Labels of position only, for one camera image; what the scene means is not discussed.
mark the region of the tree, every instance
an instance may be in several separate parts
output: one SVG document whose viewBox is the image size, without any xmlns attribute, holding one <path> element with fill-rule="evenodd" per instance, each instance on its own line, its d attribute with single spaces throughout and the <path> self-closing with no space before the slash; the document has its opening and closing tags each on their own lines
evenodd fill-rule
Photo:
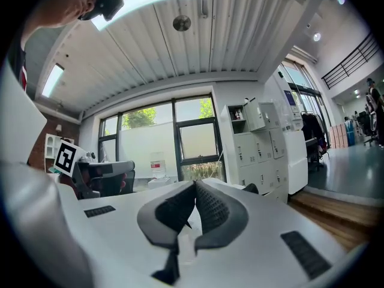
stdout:
<svg viewBox="0 0 384 288">
<path fill-rule="evenodd" d="M 122 127 L 126 129 L 155 125 L 156 108 L 147 108 L 122 116 Z"/>
<path fill-rule="evenodd" d="M 212 100 L 210 98 L 200 99 L 199 118 L 211 118 L 214 115 Z"/>
</svg>

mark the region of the black railing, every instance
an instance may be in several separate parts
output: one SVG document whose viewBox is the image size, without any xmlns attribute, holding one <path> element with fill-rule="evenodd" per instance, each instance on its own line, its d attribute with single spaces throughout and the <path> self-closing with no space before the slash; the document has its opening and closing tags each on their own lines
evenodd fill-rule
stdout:
<svg viewBox="0 0 384 288">
<path fill-rule="evenodd" d="M 332 88 L 367 63 L 379 49 L 379 44 L 374 39 L 373 34 L 369 33 L 354 51 L 322 77 L 322 79 L 329 89 Z"/>
</svg>

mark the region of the staircase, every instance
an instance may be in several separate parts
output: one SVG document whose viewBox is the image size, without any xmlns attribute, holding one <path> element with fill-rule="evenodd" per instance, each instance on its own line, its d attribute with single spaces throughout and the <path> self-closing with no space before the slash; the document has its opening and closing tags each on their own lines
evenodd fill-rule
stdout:
<svg viewBox="0 0 384 288">
<path fill-rule="evenodd" d="M 370 239 L 381 209 L 362 206 L 308 192 L 294 194 L 288 203 L 327 230 L 347 251 Z"/>
</svg>

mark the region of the window frame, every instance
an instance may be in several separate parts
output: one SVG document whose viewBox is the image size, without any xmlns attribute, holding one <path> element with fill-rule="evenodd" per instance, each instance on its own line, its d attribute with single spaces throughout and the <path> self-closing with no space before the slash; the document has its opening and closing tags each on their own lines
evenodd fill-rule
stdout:
<svg viewBox="0 0 384 288">
<path fill-rule="evenodd" d="M 200 118 L 200 119 L 191 119 L 187 121 L 181 121 L 178 122 L 176 120 L 176 103 L 178 101 L 183 101 L 183 100 L 194 100 L 194 99 L 201 99 L 201 98 L 210 98 L 211 103 L 212 103 L 212 108 L 214 111 L 214 116 L 210 118 Z M 105 121 L 115 117 L 116 114 L 108 116 L 106 118 L 103 118 L 100 120 L 100 126 L 99 126 L 99 138 L 98 138 L 98 160 L 101 161 L 101 148 L 102 144 L 105 141 L 108 140 L 116 140 L 115 144 L 115 155 L 116 155 L 116 161 L 120 161 L 120 156 L 119 156 L 119 147 L 120 147 L 120 139 L 121 139 L 121 125 L 122 125 L 122 116 L 126 113 L 130 112 L 135 112 L 138 110 L 142 109 L 147 109 L 150 107 L 156 107 L 160 106 L 162 104 L 172 104 L 172 121 L 173 121 L 173 140 L 175 142 L 175 158 L 176 158 L 176 169 L 178 173 L 178 180 L 182 181 L 183 180 L 183 175 L 182 175 L 182 166 L 187 166 L 191 164 L 202 164 L 202 163 L 211 163 L 211 162 L 221 162 L 222 165 L 222 174 L 223 174 L 223 181 L 227 181 L 227 176 L 226 176 L 226 167 L 225 167 L 225 162 L 224 162 L 224 157 L 223 157 L 223 145 L 221 142 L 221 137 L 220 137 L 220 129 L 218 127 L 218 120 L 217 120 L 217 113 L 216 113 L 216 108 L 215 108 L 215 103 L 212 97 L 212 93 L 209 94 L 202 94 L 202 95 L 194 95 L 194 96 L 189 96 L 189 97 L 181 97 L 181 98 L 172 98 L 170 100 L 166 101 L 161 101 L 158 103 L 153 103 L 150 105 L 145 105 L 145 106 L 140 106 L 134 109 L 130 109 L 128 111 L 124 112 L 119 112 L 117 114 L 118 117 L 118 122 L 116 123 L 116 134 L 111 134 L 108 136 L 103 136 L 104 131 L 105 131 Z M 204 125 L 204 124 L 213 124 L 214 126 L 214 136 L 215 136 L 215 142 L 216 142 L 216 149 L 217 149 L 217 155 L 210 155 L 210 156 L 204 156 L 204 157 L 197 157 L 197 158 L 191 158 L 191 159 L 182 159 L 182 154 L 181 154 L 181 132 L 180 128 L 183 127 L 190 127 L 190 126 L 197 126 L 197 125 Z"/>
</svg>

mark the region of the cabinet door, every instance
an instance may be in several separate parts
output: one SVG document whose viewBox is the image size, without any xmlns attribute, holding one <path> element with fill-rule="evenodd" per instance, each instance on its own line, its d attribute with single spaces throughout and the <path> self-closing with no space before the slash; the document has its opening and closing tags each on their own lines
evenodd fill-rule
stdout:
<svg viewBox="0 0 384 288">
<path fill-rule="evenodd" d="M 265 127 L 262 112 L 259 103 L 254 98 L 244 105 L 245 113 L 247 115 L 248 126 L 250 131 L 255 131 Z"/>
<path fill-rule="evenodd" d="M 255 184 L 259 194 L 268 193 L 276 187 L 271 161 L 240 167 L 239 179 L 244 186 Z"/>
<path fill-rule="evenodd" d="M 265 197 L 268 197 L 274 200 L 280 200 L 286 204 L 288 201 L 288 187 L 286 185 L 282 185 L 274 189 L 273 191 L 267 193 Z"/>
<path fill-rule="evenodd" d="M 256 162 L 256 145 L 251 133 L 235 135 L 235 151 L 239 167 Z"/>
<path fill-rule="evenodd" d="M 274 152 L 274 158 L 278 159 L 286 154 L 286 144 L 284 141 L 283 131 L 281 128 L 271 129 L 269 131 L 271 135 L 272 150 Z"/>
<path fill-rule="evenodd" d="M 271 137 L 268 131 L 253 133 L 256 144 L 257 162 L 261 163 L 273 159 Z"/>
<path fill-rule="evenodd" d="M 277 160 L 274 160 L 274 179 L 276 185 L 279 187 L 281 185 L 288 184 L 288 162 L 286 157 L 281 157 Z"/>
<path fill-rule="evenodd" d="M 280 128 L 280 121 L 273 103 L 260 103 L 260 109 L 267 129 Z"/>
</svg>

